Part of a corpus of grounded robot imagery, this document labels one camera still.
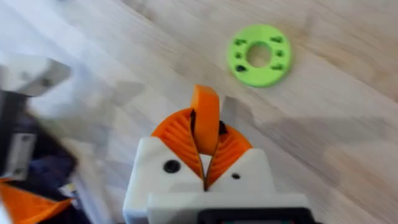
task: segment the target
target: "wooden floor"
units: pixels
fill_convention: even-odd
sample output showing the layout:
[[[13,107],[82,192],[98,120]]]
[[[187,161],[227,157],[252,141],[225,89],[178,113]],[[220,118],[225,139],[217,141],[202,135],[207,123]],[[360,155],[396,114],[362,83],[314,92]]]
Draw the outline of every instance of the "wooden floor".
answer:
[[[398,1],[1,0],[0,52],[73,68],[32,109],[80,158],[96,223],[122,221],[139,138],[212,86],[222,120],[270,160],[279,192],[302,192],[327,224],[398,223]],[[232,35],[282,30],[290,75],[250,88],[227,69]]]

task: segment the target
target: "orange ribbed finger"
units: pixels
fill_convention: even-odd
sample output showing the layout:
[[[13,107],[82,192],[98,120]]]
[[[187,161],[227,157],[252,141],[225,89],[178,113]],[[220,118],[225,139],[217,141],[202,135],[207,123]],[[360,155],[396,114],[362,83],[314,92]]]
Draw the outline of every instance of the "orange ribbed finger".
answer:
[[[0,184],[0,195],[12,222],[34,224],[52,218],[66,209],[71,199],[55,201],[27,190],[18,189],[7,182]]]
[[[218,142],[220,103],[217,93],[208,86],[195,85],[191,107],[195,110],[193,138],[199,153],[213,155]]]
[[[152,136],[160,138],[171,151],[203,180],[203,166],[191,134],[192,111],[193,108],[188,108],[171,114],[161,122],[152,133]]]
[[[248,149],[250,142],[231,126],[226,126],[226,134],[220,135],[218,147],[207,171],[205,189],[208,189],[224,174]]]

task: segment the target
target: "white bracket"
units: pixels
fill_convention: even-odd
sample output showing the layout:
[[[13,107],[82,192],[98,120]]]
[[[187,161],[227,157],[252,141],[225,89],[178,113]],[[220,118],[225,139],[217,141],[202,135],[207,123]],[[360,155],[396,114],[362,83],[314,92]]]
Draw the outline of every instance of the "white bracket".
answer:
[[[12,54],[0,76],[0,89],[39,96],[70,76],[70,67],[46,57]]]

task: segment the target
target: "green washer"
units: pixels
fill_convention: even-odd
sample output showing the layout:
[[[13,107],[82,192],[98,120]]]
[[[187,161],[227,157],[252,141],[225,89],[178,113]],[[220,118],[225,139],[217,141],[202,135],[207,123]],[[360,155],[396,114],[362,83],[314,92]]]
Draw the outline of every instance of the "green washer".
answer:
[[[256,68],[246,56],[254,44],[266,44],[271,51],[268,64]],[[276,84],[285,77],[292,64],[289,40],[278,29],[264,24],[244,28],[235,34],[228,47],[228,67],[246,85],[264,87]]]

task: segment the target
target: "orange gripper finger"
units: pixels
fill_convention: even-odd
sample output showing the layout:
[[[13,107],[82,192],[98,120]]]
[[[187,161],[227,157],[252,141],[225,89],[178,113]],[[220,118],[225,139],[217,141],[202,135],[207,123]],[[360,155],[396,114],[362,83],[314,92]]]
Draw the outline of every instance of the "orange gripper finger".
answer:
[[[195,110],[193,139],[199,153],[213,155],[218,142],[220,103],[217,93],[208,86],[195,85],[191,107]]]
[[[221,134],[218,147],[211,158],[205,179],[207,190],[221,175],[224,174],[248,149],[250,142],[237,130],[225,125],[226,134]]]
[[[203,180],[203,166],[191,134],[192,111],[193,108],[187,108],[171,114],[158,125],[152,136],[160,138],[171,151]]]

